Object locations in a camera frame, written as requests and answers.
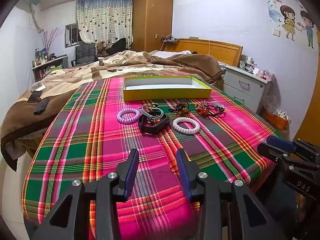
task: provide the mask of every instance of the drawer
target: drawer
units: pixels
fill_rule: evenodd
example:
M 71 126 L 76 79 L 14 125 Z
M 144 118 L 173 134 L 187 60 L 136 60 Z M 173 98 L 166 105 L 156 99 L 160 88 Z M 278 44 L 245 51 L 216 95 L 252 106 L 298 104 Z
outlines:
M 227 69 L 224 77 L 224 83 L 243 91 L 244 93 L 261 100 L 266 84 L 263 84 L 253 78 Z
M 223 84 L 223 91 L 238 100 L 241 104 L 244 104 L 253 112 L 256 113 L 258 111 L 260 100 L 226 84 Z

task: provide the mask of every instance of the open box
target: open box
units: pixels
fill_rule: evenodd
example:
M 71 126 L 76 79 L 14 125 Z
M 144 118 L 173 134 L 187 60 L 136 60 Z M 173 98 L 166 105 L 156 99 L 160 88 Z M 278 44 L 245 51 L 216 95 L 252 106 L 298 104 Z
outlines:
M 140 76 L 124 79 L 124 101 L 209 98 L 211 87 L 187 76 Z

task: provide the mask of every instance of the stuffed animal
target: stuffed animal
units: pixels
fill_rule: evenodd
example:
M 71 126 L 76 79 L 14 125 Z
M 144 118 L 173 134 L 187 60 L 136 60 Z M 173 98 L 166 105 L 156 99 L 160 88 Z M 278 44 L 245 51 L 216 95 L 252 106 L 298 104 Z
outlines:
M 108 57 L 109 54 L 106 52 L 107 49 L 107 44 L 105 41 L 100 41 L 97 43 L 97 51 L 98 51 L 98 56 L 102 56 L 102 57 Z

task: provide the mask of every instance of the beaded keychain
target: beaded keychain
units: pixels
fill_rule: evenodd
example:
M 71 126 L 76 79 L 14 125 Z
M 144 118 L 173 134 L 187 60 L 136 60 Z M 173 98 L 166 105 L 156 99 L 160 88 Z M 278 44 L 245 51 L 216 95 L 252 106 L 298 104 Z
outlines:
M 189 103 L 185 99 L 181 99 L 176 105 L 176 109 L 168 109 L 171 113 L 176 113 L 176 115 L 183 115 L 190 112 Z
M 215 114 L 210 113 L 210 107 L 213 107 L 218 112 Z M 206 101 L 201 101 L 200 105 L 197 105 L 197 104 L 195 105 L 195 109 L 199 115 L 215 117 L 215 116 L 222 115 L 225 110 L 225 107 L 224 105 L 220 105 L 220 104 L 215 104 L 214 106 L 212 106 L 212 105 L 209 105 Z

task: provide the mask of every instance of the wall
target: wall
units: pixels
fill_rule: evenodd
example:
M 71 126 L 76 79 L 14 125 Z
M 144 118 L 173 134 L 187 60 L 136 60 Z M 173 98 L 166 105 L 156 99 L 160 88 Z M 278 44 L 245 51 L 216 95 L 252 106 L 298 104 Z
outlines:
M 0 29 L 0 123 L 12 104 L 34 83 L 31 68 L 38 38 L 31 14 L 14 7 Z
M 71 60 L 74 59 L 75 46 L 65 48 L 65 28 L 66 25 L 76 23 L 76 1 L 63 3 L 47 10 L 41 11 L 37 17 L 40 28 L 48 31 L 50 35 L 51 30 L 56 27 L 59 28 L 59 33 L 53 40 L 49 53 L 55 53 L 56 56 L 63 54 L 68 55 L 69 67 L 71 67 Z M 39 49 L 43 49 L 41 38 L 39 39 Z
M 294 41 L 291 34 L 286 38 L 284 17 L 279 9 L 282 5 L 294 9 L 295 25 L 302 29 L 305 24 L 300 11 L 304 8 L 297 0 L 174 0 L 172 34 L 176 38 L 193 36 L 243 46 L 243 54 L 252 57 L 258 68 L 275 74 L 277 84 L 273 93 L 279 107 L 292 118 L 290 138 L 293 138 L 312 97 L 318 44 L 316 27 L 314 49 L 308 47 L 304 30 L 295 29 Z M 281 31 L 280 37 L 272 35 L 273 28 Z

